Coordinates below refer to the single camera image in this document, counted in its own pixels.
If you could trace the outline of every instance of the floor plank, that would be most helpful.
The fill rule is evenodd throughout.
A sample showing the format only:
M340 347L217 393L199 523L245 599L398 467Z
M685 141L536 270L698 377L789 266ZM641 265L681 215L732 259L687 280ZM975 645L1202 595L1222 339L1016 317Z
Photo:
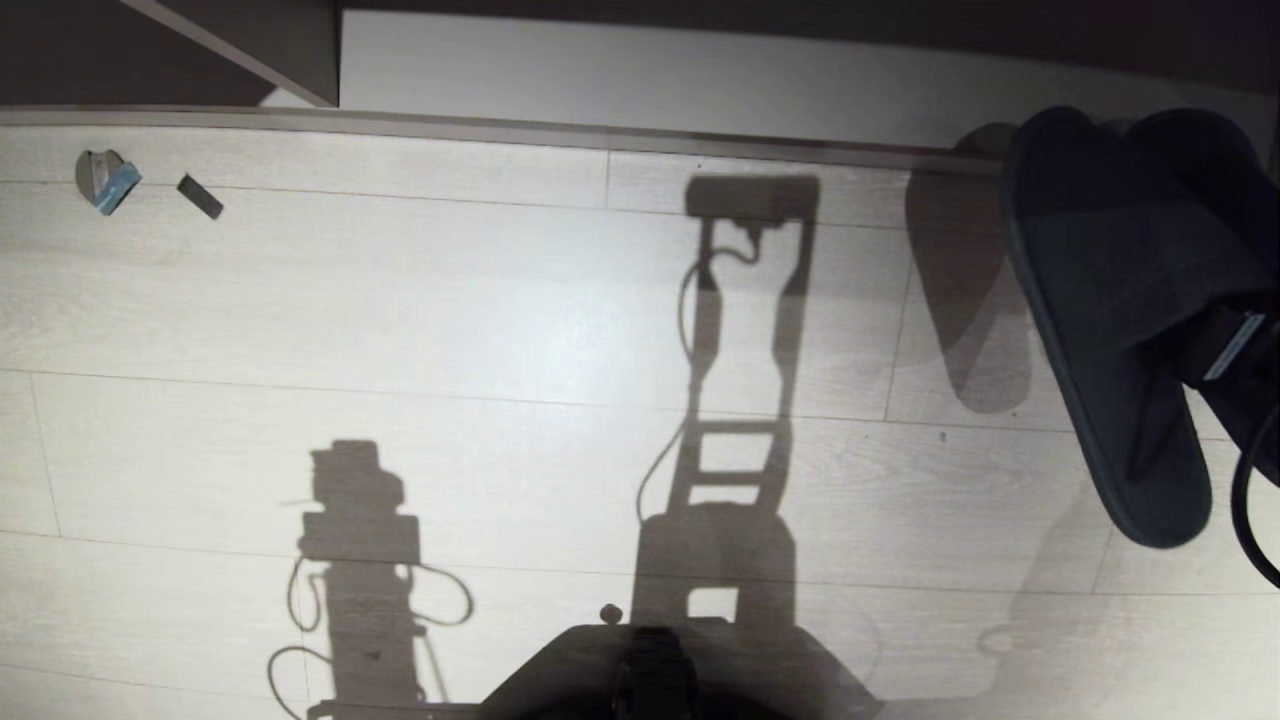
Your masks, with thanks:
M261 191L223 200L237 211L211 223L177 193L140 187L104 219L69 186L0 186L0 214L14 218L0 366L685 406L677 307L696 258L692 219ZM759 273L714 261L735 293L733 325L721 341L728 377L708 382L737 391L708 410L776 393L767 331L795 245L773 234ZM893 231L819 228L814 245L792 411L879 418L905 243ZM756 387L762 375L774 387Z
M31 377L0 372L0 530L58 534Z
M458 566L634 571L636 495L681 420L61 375L36 387L70 537L292 556L310 454L365 439L404 482L424 552ZM794 434L781 515L801 582L1092 587L1107 520L1070 434L808 419ZM645 488L646 516L664 507L671 468ZM556 521L562 509L577 509L572 523ZM1051 561L1028 579L1041 555Z
M13 720L83 720L104 711L133 720L280 720L274 700L197 693L0 666L0 697ZM297 711L306 703L296 701Z
M300 634L291 562L0 533L0 665L270 697L264 669ZM305 698L301 659L280 694Z
M993 178L660 152L611 152L608 205L684 214L685 182L695 174L815 177L822 223L960 233L1000 227Z
M1274 598L1272 602L1274 612L1280 618L1280 598ZM1265 643L1258 653L1239 717L1240 720L1280 719L1280 642Z
M1274 593L1240 550L1231 525L1231 475L1240 450L1230 441L1206 441L1204 461L1213 480L1213 510L1196 539L1174 550L1152 550L1120 533L1107 546L1098 575L1105 593ZM1258 544L1280 548L1280 491L1260 473L1249 488L1249 518Z
M457 574L474 594L475 615L458 626L429 626L434 665L425 651L415 653L424 685L439 670L452 702L479 702L570 626L589 625L594 630L586 633L611 637L594 616L607 602L625 602L618 598L626 598L631 582L495 569ZM751 584L741 589L751 592ZM1261 596L1103 597L804 583L794 592L795 626L820 651L810 646L797 653L787 626L740 630L746 647L735 656L739 671L767 659L783 682L769 687L740 679L731 685L785 711L805 707L796 693L809 673L824 678L812 689L820 696L818 715L827 717L1119 719L1176 715L1184 707L1235 717L1256 706L1248 696L1256 688L1256 664L1276 671L1266 647L1280 626L1272 598ZM439 584L415 587L411 605L429 611L443 601L453 606L443 610L456 616L457 603L448 598L456 593ZM717 626L709 618L675 624L695 662L701 661L704 679L719 667L699 638L716 637ZM308 644L328 653L328 632L321 624L308 633ZM817 661L819 655L826 660ZM570 683L573 660L549 653L534 665L548 682ZM312 701L333 697L333 674L342 671L308 662ZM1203 670L1188 674L1201 664ZM343 678L351 680L351 673ZM882 715L856 712L855 694L837 683L846 691L864 688L883 706Z
M307 190L525 205L604 204L607 152L534 145L216 128L0 127L0 181L74 182L115 150L143 184ZM239 213L225 199L228 215ZM133 199L124 201L128 208Z

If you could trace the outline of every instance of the cable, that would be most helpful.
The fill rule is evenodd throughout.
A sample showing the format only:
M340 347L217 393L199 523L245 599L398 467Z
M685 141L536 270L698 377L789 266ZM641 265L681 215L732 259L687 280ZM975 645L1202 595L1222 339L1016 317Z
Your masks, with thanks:
M293 587L298 582L298 570L302 568L302 560L303 557L298 556L297 561L293 562L293 573L289 575L289 587L285 591L285 605L289 609L289 620L293 620L293 624L303 633L310 633L311 630L315 630L316 628L320 626L320 591L316 589L315 573L307 575L307 585L311 587L311 597L315 600L316 620L310 625L303 625L302 620L298 620L298 615L293 609Z
M415 565L410 565L410 568L417 568L420 570L426 570L428 573L435 573L436 575L444 575L445 578L453 580L453 583L457 584L458 588L462 591L462 596L467 598L467 609L466 609L465 612L462 612L462 618L458 618L457 620L439 620L436 618L431 618L430 615L422 615L421 612L411 612L413 615L413 618L417 618L419 620L422 620L424 623L433 623L435 625L440 625L442 628L453 628L453 626L461 625L461 624L463 624L463 623L466 623L467 620L471 619L471 615L474 615L475 610L476 610L476 602L475 602L475 598L471 597L471 591L467 588L466 583L462 582L462 578L458 578L457 575L454 575L453 573L449 573L448 570L440 570L439 568L431 568L430 565L422 565L421 562L417 562ZM413 589L413 580L412 580L412 578L413 578L413 574L410 573L410 591Z
M1231 524L1235 525L1235 537L1244 548L1244 555L1253 562L1258 573L1272 585L1280 588L1280 570L1267 560L1262 548L1258 547L1257 538L1253 537L1253 527L1249 524L1249 478L1253 475L1253 461L1262 450L1271 427L1276 421L1276 411L1280 405L1271 409L1267 419L1253 432L1249 443L1240 450L1240 460L1235 464L1235 478L1231 480Z
M328 662L329 665L333 665L333 660L320 655L319 652L311 650L310 647L303 647L301 644L291 644L289 647L282 647L280 650L273 652L270 660L266 661L266 684L271 685L271 694L275 697L275 702L279 703L280 707L289 714L289 717L293 717L293 720L302 720L302 717L300 717L296 712L293 712L293 710L288 705L284 705L284 698L280 697L280 691L275 688L275 674L274 674L275 661L279 660L280 656L284 655L285 652L306 652L308 655L315 656L319 660Z
M732 250L730 247L721 247L719 250L712 250L707 255L705 260L699 259L696 263L690 265L687 270L685 270L685 277L681 278L680 281L680 293L676 296L676 325L680 328L680 347L685 351L685 359L689 360L690 364L692 364L694 361L694 347L689 342L689 333L685 332L685 295L689 292L689 284L698 275L698 270L699 268L701 268L703 263L710 263L713 259L716 259L717 255L728 255L730 258L733 258L735 260L742 264L755 265L760 261L760 246L759 243L755 243L755 252L751 255L746 255L744 252ZM672 433L671 439L668 439L667 445L663 446L662 452L659 452L658 457L655 457L653 464L649 465L649 470L645 471L644 479L640 480L640 488L636 491L636 520L641 525L644 525L644 509L641 507L641 501L644 500L644 491L646 487L649 487L649 480L653 479L653 474L654 471L658 470L658 465L662 465L662 461L667 457L667 454L671 452L671 448L676 446L676 441L680 439L680 436L685 433L685 427L687 424L689 424L689 418L685 416L680 421L680 424L676 425L676 432Z
M431 674L435 675L435 687L440 688L440 702L449 702L449 691L444 688L444 674L440 673L440 661L435 657L435 646L431 644L431 638L426 634L426 625L422 625L422 647L426 648L426 661L431 664ZM426 701L426 693L422 693L422 701Z

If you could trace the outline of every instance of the black rectangular object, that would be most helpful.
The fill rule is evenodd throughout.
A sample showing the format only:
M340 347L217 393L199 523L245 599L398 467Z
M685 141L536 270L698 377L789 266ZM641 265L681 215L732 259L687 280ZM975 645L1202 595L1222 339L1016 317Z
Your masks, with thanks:
M218 215L223 214L223 204L191 176L182 178L182 182L178 183L178 192L183 193L187 200L191 200L196 208L204 210L214 220L218 219Z

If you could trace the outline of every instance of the black cable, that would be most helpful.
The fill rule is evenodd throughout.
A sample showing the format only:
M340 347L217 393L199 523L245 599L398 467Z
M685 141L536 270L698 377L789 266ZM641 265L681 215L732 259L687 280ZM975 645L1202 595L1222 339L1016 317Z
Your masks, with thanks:
M1253 537L1253 527L1249 524L1249 478L1253 475L1253 461L1262 450L1262 443L1270 437L1277 410L1280 410L1280 405L1271 409L1267 419L1262 420L1262 424L1253 432L1249 443L1240 450L1240 460L1235 464L1235 478L1231 480L1231 524L1235 525L1235 537L1240 541L1240 547L1244 548L1249 562L1253 562L1258 573L1262 573L1262 577L1272 585L1280 588L1280 570L1258 547L1258 541Z

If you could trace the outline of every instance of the dark object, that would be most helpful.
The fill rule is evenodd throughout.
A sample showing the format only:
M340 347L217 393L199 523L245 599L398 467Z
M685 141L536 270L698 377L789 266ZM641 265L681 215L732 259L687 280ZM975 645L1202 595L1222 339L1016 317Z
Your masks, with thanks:
M275 90L114 0L5 0L0 33L0 105L256 108Z
M698 673L671 630L640 629L618 666L613 694L618 720L698 717Z
M122 0L320 108L338 106L342 4L334 0Z
M1242 242L1265 222L1240 217L1266 193L1229 204L1252 182L1239 145L1215 155L1188 135L1181 156L1157 161L1074 109L1046 110L1018 132L1001 187L1014 269L1094 484L1116 527L1151 547L1196 537L1212 501L1183 383L1235 421L1242 466L1275 452L1276 240ZM1280 587L1235 505L1247 555Z
M1133 126L1124 142L1160 163L1244 242L1274 279L1280 279L1280 191L1262 172L1253 145L1235 123L1207 110L1167 110ZM1243 359L1263 373L1275 373L1277 365L1274 305L1271 310L1270 327L1260 324L1254 341L1254 345L1262 346L1270 342L1270 352L1254 352L1254 357ZM1233 314L1239 315L1240 310L1233 309ZM1260 315L1262 313L1254 313L1256 318ZM1224 320L1230 327L1230 319ZM1211 343L1201 345L1212 347ZM1248 446L1251 436L1277 401L1274 378L1261 386L1206 383L1198 388L1242 448ZM1277 452L1280 428L1272 427L1272 434L1260 447L1254 465L1271 482L1280 484Z
M617 625L622 621L622 609L612 602L600 609L600 620L605 625Z
M1018 132L1001 211L1111 519L1146 546L1185 543L1208 520L1208 471L1181 382L1151 341L1271 278L1155 161L1070 108Z
M178 183L178 192L183 193L187 200L191 200L196 208L204 210L210 219L216 220L218 215L223 214L223 204L191 176L182 178L182 182Z

